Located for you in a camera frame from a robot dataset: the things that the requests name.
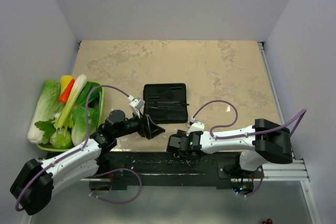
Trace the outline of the silver scissors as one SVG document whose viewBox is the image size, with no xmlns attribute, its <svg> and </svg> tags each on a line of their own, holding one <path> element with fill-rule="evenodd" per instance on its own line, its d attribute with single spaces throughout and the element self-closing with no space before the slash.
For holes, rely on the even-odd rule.
<svg viewBox="0 0 336 224">
<path fill-rule="evenodd" d="M 174 153 L 173 154 L 173 157 L 174 158 L 180 158 L 180 159 L 184 159 L 185 160 L 185 163 L 191 167 L 191 159 L 188 155 L 184 155 L 184 154 L 177 154 L 177 153 Z"/>
</svg>

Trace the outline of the black zip tool case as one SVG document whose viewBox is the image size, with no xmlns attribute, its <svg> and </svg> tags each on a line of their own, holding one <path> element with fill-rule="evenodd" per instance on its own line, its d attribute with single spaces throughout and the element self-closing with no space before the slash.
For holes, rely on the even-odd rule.
<svg viewBox="0 0 336 224">
<path fill-rule="evenodd" d="M 156 124 L 188 121 L 187 92 L 184 83 L 146 84 L 143 88 L 144 114 Z"/>
</svg>

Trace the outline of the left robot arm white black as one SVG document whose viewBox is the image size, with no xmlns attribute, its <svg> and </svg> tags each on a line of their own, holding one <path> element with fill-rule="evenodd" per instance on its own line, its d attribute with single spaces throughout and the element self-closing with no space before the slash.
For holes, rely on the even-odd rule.
<svg viewBox="0 0 336 224">
<path fill-rule="evenodd" d="M 117 138 L 138 133 L 150 140 L 164 132 L 148 114 L 128 119 L 123 111 L 113 110 L 81 144 L 53 158 L 43 161 L 33 158 L 24 164 L 10 187 L 16 211 L 34 215 L 48 205 L 58 185 L 93 175 L 105 177 L 109 165 L 99 159 L 116 146 Z"/>
</svg>

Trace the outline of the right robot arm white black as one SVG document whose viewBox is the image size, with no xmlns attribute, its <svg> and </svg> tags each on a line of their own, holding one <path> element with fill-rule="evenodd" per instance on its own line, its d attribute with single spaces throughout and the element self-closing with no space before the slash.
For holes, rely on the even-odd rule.
<svg viewBox="0 0 336 224">
<path fill-rule="evenodd" d="M 239 130 L 210 132 L 194 121 L 187 131 L 178 130 L 169 137 L 166 151 L 186 159 L 222 151 L 241 151 L 234 173 L 246 178 L 265 163 L 291 164 L 290 130 L 266 119 Z"/>
</svg>

